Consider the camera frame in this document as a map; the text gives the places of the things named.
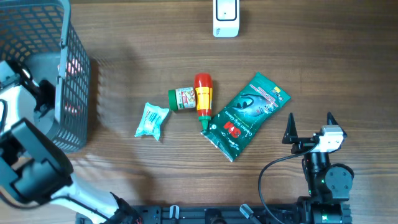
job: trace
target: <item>red bottle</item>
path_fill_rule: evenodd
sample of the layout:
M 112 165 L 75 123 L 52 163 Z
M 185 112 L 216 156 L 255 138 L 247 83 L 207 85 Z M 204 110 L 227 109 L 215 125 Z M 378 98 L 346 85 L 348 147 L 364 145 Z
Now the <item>red bottle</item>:
M 207 129 L 211 119 L 211 102 L 213 101 L 213 82 L 210 74 L 197 74 L 193 87 L 197 94 L 198 119 L 201 121 L 203 129 Z

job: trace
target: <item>mesh basket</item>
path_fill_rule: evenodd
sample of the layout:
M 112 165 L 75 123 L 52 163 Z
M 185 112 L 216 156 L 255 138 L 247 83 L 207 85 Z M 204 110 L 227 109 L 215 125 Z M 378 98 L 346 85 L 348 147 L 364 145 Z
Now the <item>mesh basket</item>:
M 0 1 L 0 60 L 19 60 L 55 86 L 55 108 L 35 125 L 64 152 L 86 143 L 90 61 L 68 0 Z

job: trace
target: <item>green package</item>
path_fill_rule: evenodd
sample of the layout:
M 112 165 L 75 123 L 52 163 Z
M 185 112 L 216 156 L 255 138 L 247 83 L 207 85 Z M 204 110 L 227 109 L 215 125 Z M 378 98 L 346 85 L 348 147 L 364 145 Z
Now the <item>green package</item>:
M 280 110 L 290 96 L 257 72 L 249 84 L 202 131 L 232 162 L 250 143 L 261 124 Z

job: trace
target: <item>small plastic bag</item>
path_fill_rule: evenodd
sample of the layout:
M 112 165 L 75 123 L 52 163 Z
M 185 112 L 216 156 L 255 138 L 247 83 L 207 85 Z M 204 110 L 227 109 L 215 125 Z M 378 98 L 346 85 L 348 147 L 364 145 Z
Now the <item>small plastic bag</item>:
M 160 108 L 150 103 L 145 104 L 144 114 L 142 115 L 141 122 L 134 137 L 142 135 L 152 135 L 156 141 L 160 138 L 160 125 L 168 115 L 170 109 Z

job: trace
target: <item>yellow label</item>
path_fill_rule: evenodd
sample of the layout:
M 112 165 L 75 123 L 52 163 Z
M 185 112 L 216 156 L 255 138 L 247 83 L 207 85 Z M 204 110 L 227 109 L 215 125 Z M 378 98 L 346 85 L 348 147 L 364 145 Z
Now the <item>yellow label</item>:
M 278 88 L 277 86 L 275 86 L 274 90 L 275 90 L 277 93 L 280 93 L 280 88 Z
M 195 89 L 198 96 L 197 110 L 210 109 L 210 93 L 211 88 L 209 87 L 198 87 Z

